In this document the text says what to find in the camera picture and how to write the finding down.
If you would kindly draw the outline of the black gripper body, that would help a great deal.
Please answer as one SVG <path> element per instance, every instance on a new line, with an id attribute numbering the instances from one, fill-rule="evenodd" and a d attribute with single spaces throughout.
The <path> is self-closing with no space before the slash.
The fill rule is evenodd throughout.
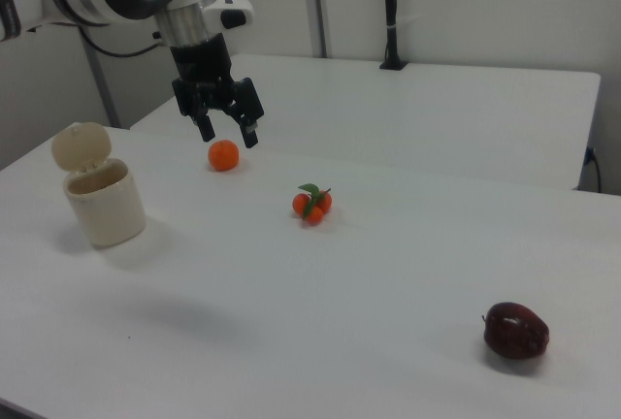
<path id="1" fill-rule="evenodd" d="M 208 110 L 220 110 L 227 114 L 227 107 L 232 102 L 231 85 L 234 79 L 224 36 L 216 34 L 196 46 L 171 48 L 171 53 L 179 78 L 196 85 Z"/>

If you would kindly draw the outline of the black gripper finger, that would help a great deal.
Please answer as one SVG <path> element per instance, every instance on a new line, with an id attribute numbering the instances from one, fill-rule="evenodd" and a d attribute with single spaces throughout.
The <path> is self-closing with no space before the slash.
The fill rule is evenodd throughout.
<path id="1" fill-rule="evenodd" d="M 180 114 L 191 118 L 204 142 L 211 141 L 215 137 L 215 133 L 209 117 L 209 110 L 196 85 L 178 78 L 172 82 L 172 87 Z"/>
<path id="2" fill-rule="evenodd" d="M 231 90 L 232 102 L 226 113 L 239 125 L 245 147 L 253 148 L 258 144 L 256 129 L 258 119 L 264 115 L 263 106 L 250 78 L 234 81 Z"/>

